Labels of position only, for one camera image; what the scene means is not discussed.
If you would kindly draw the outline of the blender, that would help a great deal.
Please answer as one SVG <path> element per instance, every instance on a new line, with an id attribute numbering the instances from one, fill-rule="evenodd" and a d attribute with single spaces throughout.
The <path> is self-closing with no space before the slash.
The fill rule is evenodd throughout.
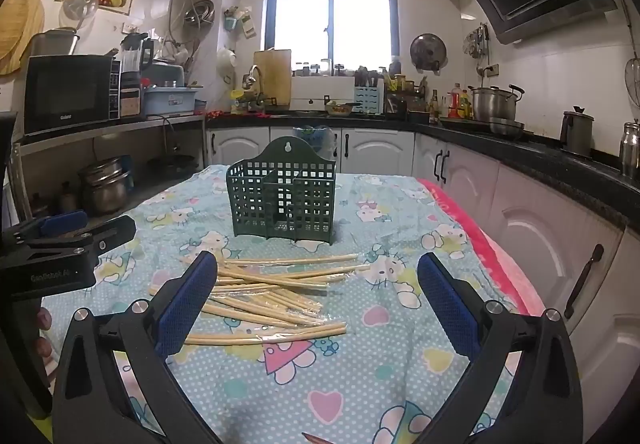
<path id="1" fill-rule="evenodd" d="M 148 33 L 130 33 L 120 43 L 122 88 L 141 86 L 141 74 L 153 62 L 154 42 Z"/>

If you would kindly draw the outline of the green plastic utensil basket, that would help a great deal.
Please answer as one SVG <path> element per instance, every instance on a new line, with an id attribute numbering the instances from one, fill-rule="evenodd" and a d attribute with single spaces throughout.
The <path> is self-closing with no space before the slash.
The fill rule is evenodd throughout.
<path id="1" fill-rule="evenodd" d="M 236 236 L 330 243 L 333 239 L 335 163 L 304 140 L 282 137 L 226 173 Z"/>

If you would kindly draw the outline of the chopsticks top pair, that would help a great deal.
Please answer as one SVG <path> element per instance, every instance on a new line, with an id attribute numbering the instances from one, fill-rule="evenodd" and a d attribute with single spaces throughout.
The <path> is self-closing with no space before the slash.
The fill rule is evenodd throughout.
<path id="1" fill-rule="evenodd" d="M 226 259 L 222 260 L 224 265 L 234 265 L 235 267 L 286 267 L 287 265 L 303 265 L 315 263 L 333 263 L 354 261 L 359 257 L 358 253 L 347 253 L 347 255 L 333 255 L 325 257 L 307 258 L 282 258 L 282 259 Z"/>

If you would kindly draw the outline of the wooden cutting board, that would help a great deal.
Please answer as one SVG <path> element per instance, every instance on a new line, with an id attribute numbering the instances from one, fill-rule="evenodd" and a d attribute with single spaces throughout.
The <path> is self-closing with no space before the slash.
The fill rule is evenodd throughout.
<path id="1" fill-rule="evenodd" d="M 292 96 L 292 50 L 255 51 L 254 64 L 262 71 L 262 92 L 278 106 L 288 108 Z"/>

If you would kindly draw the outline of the blue hanging basket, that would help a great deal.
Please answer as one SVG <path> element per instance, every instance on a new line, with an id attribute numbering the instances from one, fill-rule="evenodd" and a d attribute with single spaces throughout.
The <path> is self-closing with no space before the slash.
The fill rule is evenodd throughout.
<path id="1" fill-rule="evenodd" d="M 327 126 L 294 127 L 293 133 L 296 138 L 305 141 L 320 157 L 329 160 L 337 159 L 338 135 L 331 128 Z"/>

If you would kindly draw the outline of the chopsticks pair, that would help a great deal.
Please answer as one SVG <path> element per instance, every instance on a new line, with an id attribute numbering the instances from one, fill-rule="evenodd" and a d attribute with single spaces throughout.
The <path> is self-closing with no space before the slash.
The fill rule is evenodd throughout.
<path id="1" fill-rule="evenodd" d="M 333 263 L 354 261 L 359 257 L 358 253 L 347 253 L 347 255 L 333 255 L 325 257 L 307 258 L 282 258 L 282 259 L 226 259 L 222 260 L 224 265 L 234 265 L 235 267 L 286 267 L 287 265 L 303 265 L 315 263 Z"/>
<path id="2" fill-rule="evenodd" d="M 189 334 L 184 340 L 189 346 L 253 346 L 264 343 L 286 343 L 341 336 L 348 325 L 324 324 L 317 327 L 292 329 L 292 331 L 255 331 L 251 334 Z"/>
<path id="3" fill-rule="evenodd" d="M 233 271 L 227 268 L 218 270 L 218 275 L 225 279 L 236 279 L 247 284 L 265 284 L 284 288 L 323 290 L 329 283 L 344 279 L 349 274 L 364 271 L 367 265 L 347 265 L 341 268 L 321 269 L 299 273 L 262 274 Z"/>

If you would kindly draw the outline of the round bamboo boards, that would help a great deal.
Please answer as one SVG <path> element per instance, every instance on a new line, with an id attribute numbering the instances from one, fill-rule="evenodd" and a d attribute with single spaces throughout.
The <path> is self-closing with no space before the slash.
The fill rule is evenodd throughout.
<path id="1" fill-rule="evenodd" d="M 1 75 L 21 67 L 21 58 L 32 37 L 42 32 L 41 0 L 4 0 L 1 6 Z"/>

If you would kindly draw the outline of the steel pots on shelf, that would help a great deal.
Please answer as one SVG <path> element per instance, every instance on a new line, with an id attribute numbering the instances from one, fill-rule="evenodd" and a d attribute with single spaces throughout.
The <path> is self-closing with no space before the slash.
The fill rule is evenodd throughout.
<path id="1" fill-rule="evenodd" d="M 97 161 L 78 171 L 82 199 L 96 216 L 115 212 L 125 206 L 134 187 L 131 170 L 122 157 Z"/>

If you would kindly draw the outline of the black microwave oven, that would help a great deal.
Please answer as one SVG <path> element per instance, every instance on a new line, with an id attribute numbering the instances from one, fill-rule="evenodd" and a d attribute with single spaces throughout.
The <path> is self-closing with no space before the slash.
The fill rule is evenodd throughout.
<path id="1" fill-rule="evenodd" d="M 120 62 L 69 54 L 28 60 L 23 123 L 27 135 L 119 119 Z"/>

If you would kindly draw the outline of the hanging pot lid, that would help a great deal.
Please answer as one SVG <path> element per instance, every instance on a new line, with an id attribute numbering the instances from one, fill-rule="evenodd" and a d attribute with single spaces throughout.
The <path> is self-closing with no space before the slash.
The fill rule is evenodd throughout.
<path id="1" fill-rule="evenodd" d="M 438 75 L 448 63 L 445 42 L 435 34 L 423 33 L 416 36 L 409 52 L 412 65 L 420 73 L 433 72 Z"/>

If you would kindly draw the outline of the steel stock pot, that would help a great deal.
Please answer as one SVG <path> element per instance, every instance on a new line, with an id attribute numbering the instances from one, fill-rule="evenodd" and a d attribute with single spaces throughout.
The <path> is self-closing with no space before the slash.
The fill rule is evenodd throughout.
<path id="1" fill-rule="evenodd" d="M 472 110 L 475 120 L 488 123 L 491 118 L 514 120 L 518 102 L 525 90 L 510 85 L 508 90 L 491 87 L 471 87 Z"/>

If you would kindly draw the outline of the chopsticks front pair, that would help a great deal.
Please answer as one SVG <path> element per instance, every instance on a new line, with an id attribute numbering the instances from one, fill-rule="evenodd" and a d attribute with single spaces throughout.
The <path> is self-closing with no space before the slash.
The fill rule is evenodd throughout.
<path id="1" fill-rule="evenodd" d="M 189 346 L 253 346 L 264 343 L 286 343 L 341 336 L 348 325 L 324 324 L 317 327 L 292 329 L 292 331 L 255 331 L 251 334 L 189 334 L 184 340 Z"/>

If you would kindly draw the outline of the blue dish rack tub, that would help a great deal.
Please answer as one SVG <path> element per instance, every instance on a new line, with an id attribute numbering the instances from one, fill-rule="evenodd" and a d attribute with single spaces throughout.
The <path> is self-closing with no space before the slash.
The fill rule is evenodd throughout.
<path id="1" fill-rule="evenodd" d="M 195 89 L 188 87 L 153 87 L 146 89 L 142 99 L 143 116 L 192 115 Z"/>

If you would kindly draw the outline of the hello kitty tablecloth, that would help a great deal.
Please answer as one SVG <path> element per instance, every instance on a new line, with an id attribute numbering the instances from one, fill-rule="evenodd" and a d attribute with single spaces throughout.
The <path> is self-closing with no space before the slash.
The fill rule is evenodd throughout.
<path id="1" fill-rule="evenodd" d="M 226 168 L 210 166 L 130 212 L 136 237 L 103 256 L 96 283 L 44 300 L 52 346 L 74 312 L 125 310 L 182 274 L 202 251 L 221 268 L 262 274 L 347 265 L 364 271 L 323 290 L 219 277 L 193 334 L 251 334 L 346 323 L 341 336 L 253 346 L 184 346 L 167 364 L 194 407 L 227 443 L 410 443 L 461 378 L 454 351 L 422 293 L 416 266 L 435 253 L 485 300 L 538 315 L 524 273 L 442 189 L 398 175 L 339 175 L 332 242 L 236 236 Z M 358 253 L 354 261 L 235 267 L 226 259 Z"/>

